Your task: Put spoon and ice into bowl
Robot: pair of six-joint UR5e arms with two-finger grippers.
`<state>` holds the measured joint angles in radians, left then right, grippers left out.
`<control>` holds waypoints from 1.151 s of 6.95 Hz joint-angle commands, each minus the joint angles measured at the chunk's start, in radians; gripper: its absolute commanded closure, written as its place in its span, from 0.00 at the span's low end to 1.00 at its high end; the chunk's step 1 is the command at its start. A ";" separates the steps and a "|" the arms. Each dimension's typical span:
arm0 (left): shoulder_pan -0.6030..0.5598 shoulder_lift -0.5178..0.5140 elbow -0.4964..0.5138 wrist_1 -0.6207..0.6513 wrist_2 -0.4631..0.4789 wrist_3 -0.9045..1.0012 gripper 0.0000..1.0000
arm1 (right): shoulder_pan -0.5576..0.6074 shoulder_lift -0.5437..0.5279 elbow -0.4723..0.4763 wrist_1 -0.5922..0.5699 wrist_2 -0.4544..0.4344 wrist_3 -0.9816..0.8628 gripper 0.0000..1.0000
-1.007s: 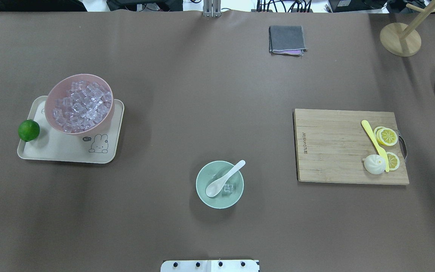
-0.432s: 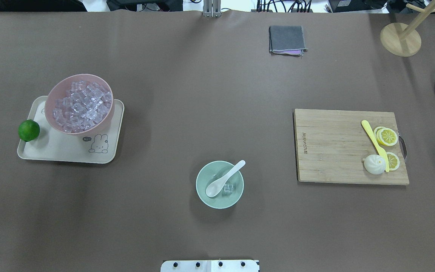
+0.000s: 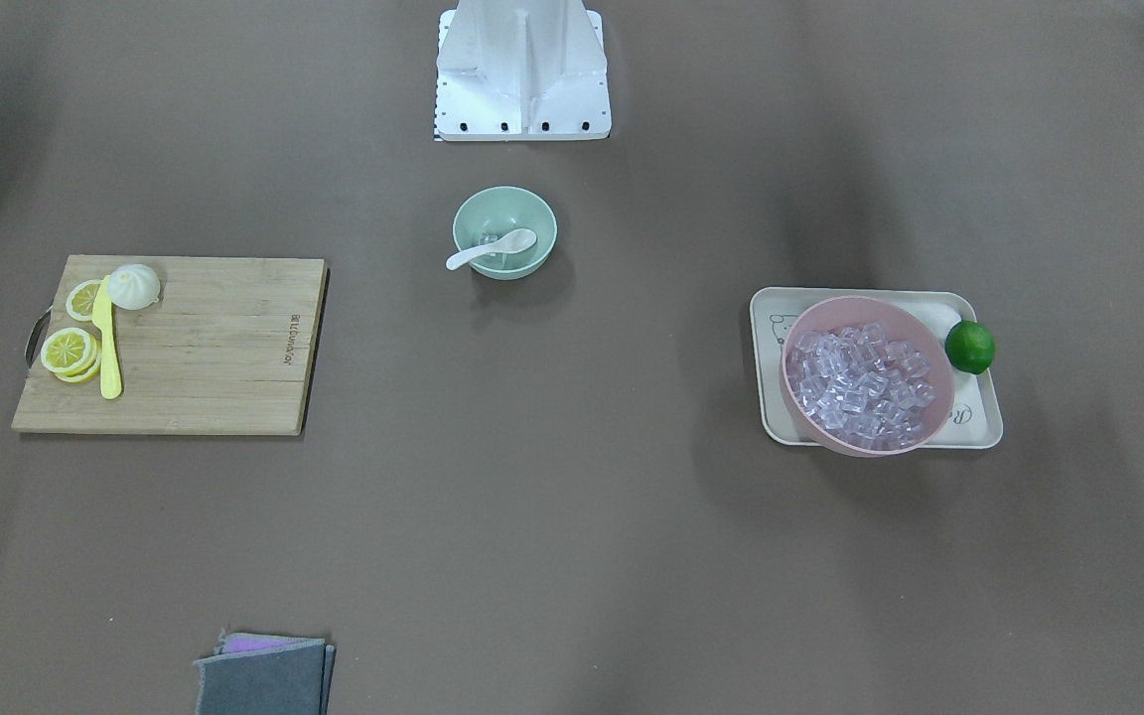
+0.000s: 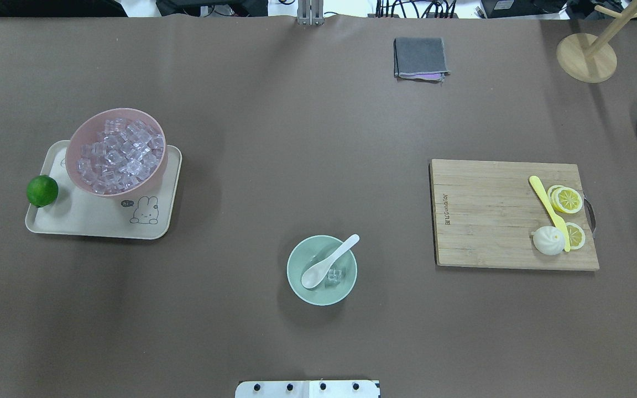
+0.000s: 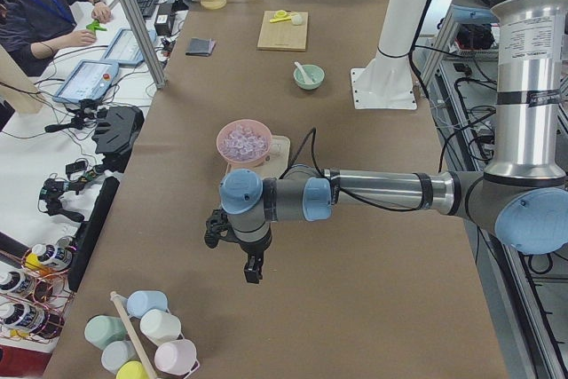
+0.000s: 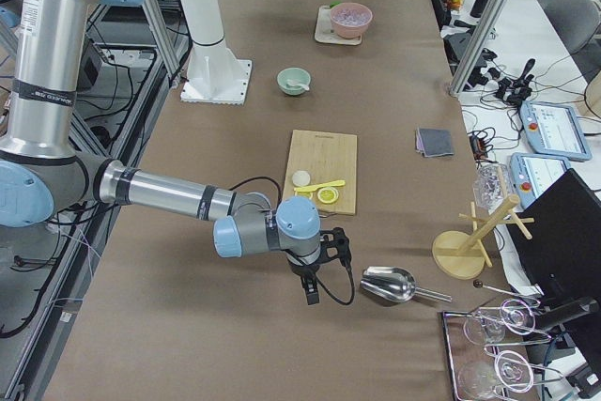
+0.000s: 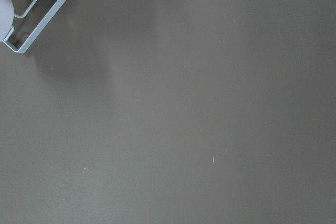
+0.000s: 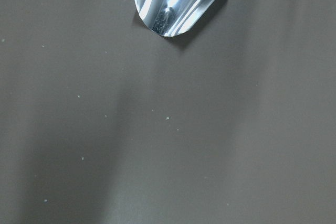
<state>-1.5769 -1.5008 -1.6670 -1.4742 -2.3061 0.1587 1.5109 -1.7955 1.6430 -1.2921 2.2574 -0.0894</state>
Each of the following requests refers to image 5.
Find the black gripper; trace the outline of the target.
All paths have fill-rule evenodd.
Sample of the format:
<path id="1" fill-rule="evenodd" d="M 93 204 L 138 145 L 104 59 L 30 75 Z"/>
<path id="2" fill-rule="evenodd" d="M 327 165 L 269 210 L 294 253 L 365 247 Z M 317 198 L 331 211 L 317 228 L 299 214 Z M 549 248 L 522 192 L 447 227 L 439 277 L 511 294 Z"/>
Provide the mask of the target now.
<path id="1" fill-rule="evenodd" d="M 247 282 L 260 281 L 263 278 L 264 252 L 272 243 L 272 231 L 264 223 L 258 230 L 245 233 L 233 227 L 223 209 L 214 209 L 206 221 L 204 241 L 208 248 L 214 249 L 220 241 L 238 244 L 249 255 L 243 267 Z"/>

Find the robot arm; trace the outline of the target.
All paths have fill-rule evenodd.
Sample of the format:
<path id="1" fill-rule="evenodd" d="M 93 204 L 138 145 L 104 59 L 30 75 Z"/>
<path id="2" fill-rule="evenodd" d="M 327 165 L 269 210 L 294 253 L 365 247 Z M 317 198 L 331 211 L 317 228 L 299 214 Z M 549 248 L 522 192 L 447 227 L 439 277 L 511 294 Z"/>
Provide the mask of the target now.
<path id="1" fill-rule="evenodd" d="M 482 171 L 429 175 L 291 165 L 279 178 L 261 178 L 233 170 L 220 183 L 206 245 L 239 245 L 248 256 L 245 278 L 258 283 L 272 223 L 326 219 L 338 202 L 358 201 L 462 217 L 526 255 L 563 247 L 566 174 L 555 155 L 567 0 L 453 0 L 453 8 L 460 17 L 473 12 L 500 25 L 495 149 Z"/>

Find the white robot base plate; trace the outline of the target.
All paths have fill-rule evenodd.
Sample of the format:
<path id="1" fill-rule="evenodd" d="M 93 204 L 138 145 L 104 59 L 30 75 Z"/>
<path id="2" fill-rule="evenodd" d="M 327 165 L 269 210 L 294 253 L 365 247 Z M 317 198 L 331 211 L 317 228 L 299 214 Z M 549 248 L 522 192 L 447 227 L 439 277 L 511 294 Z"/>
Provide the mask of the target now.
<path id="1" fill-rule="evenodd" d="M 415 110 L 412 76 L 409 72 L 398 75 L 391 71 L 377 78 L 377 70 L 352 68 L 351 94 L 356 109 Z"/>

